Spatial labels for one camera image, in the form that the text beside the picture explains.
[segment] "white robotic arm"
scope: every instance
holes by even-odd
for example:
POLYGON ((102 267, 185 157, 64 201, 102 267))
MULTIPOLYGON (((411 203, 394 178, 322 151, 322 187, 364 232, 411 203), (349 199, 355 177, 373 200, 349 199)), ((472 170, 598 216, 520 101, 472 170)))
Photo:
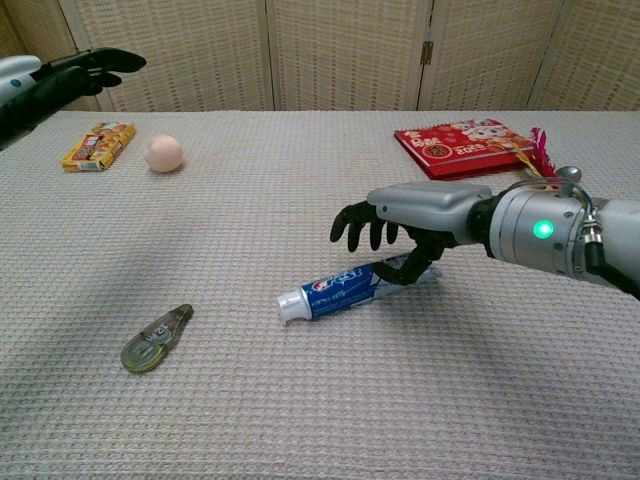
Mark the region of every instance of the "white robotic arm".
POLYGON ((380 246, 387 223, 416 241, 400 269, 374 264, 391 283, 413 283, 445 248, 482 243, 490 257, 577 280, 605 284, 640 300, 640 202, 592 199, 574 167, 564 177, 517 183, 493 196, 489 187, 462 182, 413 182, 373 190, 366 202, 343 209, 331 241, 349 226, 349 250, 371 223, 371 246, 380 246))

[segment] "red book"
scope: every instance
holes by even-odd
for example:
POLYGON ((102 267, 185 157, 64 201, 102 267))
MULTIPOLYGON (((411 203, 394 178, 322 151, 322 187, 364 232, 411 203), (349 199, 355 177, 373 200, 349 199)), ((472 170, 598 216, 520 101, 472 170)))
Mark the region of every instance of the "red book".
POLYGON ((447 123, 394 134, 430 178, 462 178, 525 167, 515 155, 517 145, 527 156, 531 140, 491 119, 447 123))

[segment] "robotic hand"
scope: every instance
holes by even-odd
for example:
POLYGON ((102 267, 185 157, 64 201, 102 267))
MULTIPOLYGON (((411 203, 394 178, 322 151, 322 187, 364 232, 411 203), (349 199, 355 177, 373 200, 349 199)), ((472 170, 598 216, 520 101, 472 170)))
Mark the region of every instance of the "robotic hand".
POLYGON ((577 168, 556 173, 557 178, 519 182, 496 196, 489 187, 461 182, 373 190, 366 201, 338 214, 330 239, 337 242, 348 226, 353 252, 369 223, 371 248, 377 250, 385 223, 389 243, 404 228, 416 242, 404 265, 373 266, 395 284, 415 282, 445 248, 481 243, 491 258, 613 286, 640 300, 640 202, 592 199, 577 183, 577 168))
POLYGON ((87 50, 44 65, 32 55, 0 59, 0 150, 73 100, 120 85, 111 71, 137 72, 146 63, 117 48, 87 50))

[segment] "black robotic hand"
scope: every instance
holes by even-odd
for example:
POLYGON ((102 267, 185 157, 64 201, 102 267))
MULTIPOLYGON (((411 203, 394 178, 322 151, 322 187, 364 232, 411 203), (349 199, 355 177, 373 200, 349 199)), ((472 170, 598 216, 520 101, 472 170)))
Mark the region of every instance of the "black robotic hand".
POLYGON ((122 83, 114 72, 136 72, 146 60, 117 48, 87 50, 54 60, 31 74, 33 87, 0 105, 0 150, 83 95, 122 83))
POLYGON ((349 226, 347 246, 350 252, 354 252, 360 242, 360 232, 366 224, 370 224, 369 242, 373 250, 380 247, 385 224, 389 244, 396 241, 399 227, 406 230, 409 237, 416 242, 416 248, 399 269, 382 262, 373 264, 374 273, 393 284, 409 285, 415 283, 432 262, 440 259, 445 248, 459 245, 450 232, 424 230, 383 220, 378 217, 376 207, 366 201, 342 209, 333 221, 330 240, 332 242, 340 240, 346 227, 349 226))

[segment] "white tablecloth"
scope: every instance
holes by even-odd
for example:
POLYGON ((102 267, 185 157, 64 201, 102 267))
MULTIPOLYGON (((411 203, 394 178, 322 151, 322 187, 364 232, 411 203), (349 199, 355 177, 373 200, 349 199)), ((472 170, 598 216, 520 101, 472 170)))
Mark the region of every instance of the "white tablecloth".
POLYGON ((63 112, 0 153, 0 477, 639 478, 622 293, 472 246, 437 283, 279 321, 278 294, 412 248, 328 240, 343 206, 426 178, 395 129, 487 116, 546 129, 593 195, 640 200, 638 113, 63 112), (63 173, 105 120, 138 134, 108 171, 63 173), (183 170, 149 171, 155 133, 183 170), (178 346, 127 372, 123 345, 182 303, 178 346))

